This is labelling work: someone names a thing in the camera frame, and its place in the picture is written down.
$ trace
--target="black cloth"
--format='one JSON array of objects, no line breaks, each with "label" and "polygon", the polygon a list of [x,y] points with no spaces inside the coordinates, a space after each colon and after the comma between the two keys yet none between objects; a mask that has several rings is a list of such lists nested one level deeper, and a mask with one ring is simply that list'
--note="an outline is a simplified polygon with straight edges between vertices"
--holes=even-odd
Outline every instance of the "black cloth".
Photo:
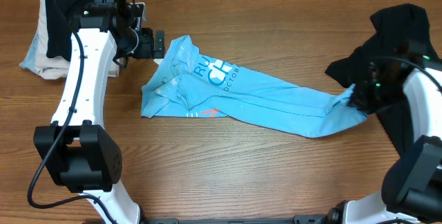
[{"label": "black cloth", "polygon": [[[82,12],[83,7],[94,0],[55,0],[64,16],[69,20],[76,13]],[[54,58],[61,55],[66,61],[70,62],[72,44],[69,28],[64,23],[55,9],[52,0],[45,0],[46,22],[48,27],[48,51],[46,56]]]},{"label": "black cloth", "polygon": [[[362,80],[365,74],[365,59],[379,55],[394,55],[394,49],[404,41],[414,40],[424,43],[427,55],[438,59],[430,41],[430,23],[425,9],[403,4],[385,8],[370,17],[376,34],[345,59],[332,62],[325,71],[343,87]],[[400,155],[413,144],[412,121],[410,107],[406,99],[394,106],[377,113],[381,124],[387,131]]]}]

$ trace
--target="wood grain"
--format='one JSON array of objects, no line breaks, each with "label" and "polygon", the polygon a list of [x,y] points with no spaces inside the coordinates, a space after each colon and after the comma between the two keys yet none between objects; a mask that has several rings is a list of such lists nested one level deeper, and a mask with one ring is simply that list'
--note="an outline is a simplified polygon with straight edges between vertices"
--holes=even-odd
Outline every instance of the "wood grain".
[{"label": "wood grain", "polygon": [[[166,40],[191,35],[200,52],[329,93],[343,89],[324,74],[374,29],[381,8],[415,3],[427,10],[442,51],[440,0],[140,0],[148,24]],[[81,223],[98,218],[86,202],[38,210],[26,190],[40,158],[34,128],[47,125],[64,80],[18,67],[37,27],[39,0],[0,0],[0,223]],[[141,86],[157,66],[131,61],[109,79],[106,130],[121,147],[122,180],[149,218],[259,218],[325,213],[336,203],[380,189],[398,158],[374,116],[353,129],[307,139],[231,118],[142,119]],[[71,196],[46,170],[39,203]]]}]

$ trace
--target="printed logo on shirt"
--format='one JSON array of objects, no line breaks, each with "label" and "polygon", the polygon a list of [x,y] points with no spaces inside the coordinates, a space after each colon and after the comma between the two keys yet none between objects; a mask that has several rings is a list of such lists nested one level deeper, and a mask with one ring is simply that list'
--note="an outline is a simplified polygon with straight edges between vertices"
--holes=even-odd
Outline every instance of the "printed logo on shirt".
[{"label": "printed logo on shirt", "polygon": [[233,69],[233,67],[230,66],[233,64],[229,64],[228,62],[224,62],[220,59],[214,59],[214,62],[210,62],[209,58],[205,57],[204,55],[202,55],[201,58],[204,61],[198,63],[198,65],[193,70],[193,73],[199,75],[200,77],[204,77],[205,75],[203,75],[203,72],[206,73],[206,71],[208,71],[206,75],[207,80],[214,86],[223,85],[227,81],[227,77],[229,76],[229,82],[227,83],[228,87],[226,86],[224,88],[225,91],[228,91],[229,87],[232,86],[232,77],[236,77],[236,73],[239,72],[239,69]]}]

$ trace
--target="wooden table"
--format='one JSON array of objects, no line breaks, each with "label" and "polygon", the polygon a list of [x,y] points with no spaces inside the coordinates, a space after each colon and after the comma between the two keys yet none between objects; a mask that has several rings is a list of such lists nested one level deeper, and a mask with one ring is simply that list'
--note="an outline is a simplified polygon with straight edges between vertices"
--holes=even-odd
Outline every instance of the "wooden table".
[{"label": "wooden table", "polygon": [[[172,39],[190,35],[200,52],[298,85],[338,94],[324,74],[374,34],[369,16],[414,3],[427,10],[442,54],[441,0],[138,0],[148,24]],[[31,208],[26,191],[41,159],[32,142],[60,101],[64,80],[19,68],[37,27],[39,0],[0,0],[0,223],[80,223],[99,218],[85,201]],[[149,218],[264,218],[326,213],[380,189],[398,155],[375,116],[321,138],[231,118],[141,119],[141,86],[157,66],[131,61],[109,79],[106,130],[122,149],[122,180]],[[45,170],[39,203],[72,196]]]}]

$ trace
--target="tabletop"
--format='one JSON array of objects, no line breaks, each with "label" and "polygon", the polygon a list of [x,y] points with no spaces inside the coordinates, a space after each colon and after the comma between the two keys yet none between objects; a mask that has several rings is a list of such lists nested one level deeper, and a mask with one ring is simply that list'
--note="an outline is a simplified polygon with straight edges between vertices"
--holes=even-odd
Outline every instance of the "tabletop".
[{"label": "tabletop", "polygon": [[[328,93],[324,74],[374,34],[369,16],[414,3],[427,10],[442,54],[441,0],[137,0],[145,26],[164,30],[166,47],[190,35],[200,52]],[[41,162],[32,141],[48,125],[64,79],[19,68],[34,37],[39,0],[0,0],[0,223],[81,223],[98,219],[85,201],[33,209],[26,192]],[[122,150],[122,181],[148,218],[269,218],[325,214],[342,200],[381,188],[398,155],[375,115],[335,135],[309,139],[233,118],[141,118],[141,86],[157,65],[131,60],[110,78],[107,132]],[[44,170],[38,203],[72,196]]]}]

